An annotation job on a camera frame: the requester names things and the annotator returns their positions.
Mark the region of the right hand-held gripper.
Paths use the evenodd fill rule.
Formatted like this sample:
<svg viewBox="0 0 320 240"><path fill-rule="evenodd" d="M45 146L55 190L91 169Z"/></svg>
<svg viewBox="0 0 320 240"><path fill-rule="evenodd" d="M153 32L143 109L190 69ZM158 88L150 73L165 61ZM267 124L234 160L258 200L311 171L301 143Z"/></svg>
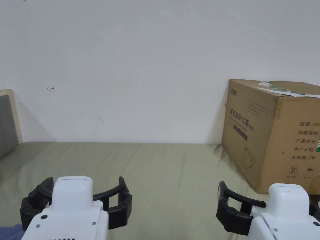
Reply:
<svg viewBox="0 0 320 240"><path fill-rule="evenodd" d="M273 184L269 201L248 198L230 190L224 181L217 190L218 221L227 232L249 240L319 240L320 195L309 195L299 185ZM229 198L241 203L237 209Z"/></svg>

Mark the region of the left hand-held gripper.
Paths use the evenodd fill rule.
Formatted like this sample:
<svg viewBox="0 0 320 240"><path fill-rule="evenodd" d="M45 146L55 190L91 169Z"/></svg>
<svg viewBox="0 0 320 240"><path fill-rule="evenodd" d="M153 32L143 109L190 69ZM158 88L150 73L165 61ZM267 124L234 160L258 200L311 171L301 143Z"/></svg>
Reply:
<svg viewBox="0 0 320 240"><path fill-rule="evenodd" d="M110 207L115 195L118 205ZM108 229L128 224L132 199L122 176L116 187L94 195L90 177L46 178L21 202L23 239L107 240Z"/></svg>

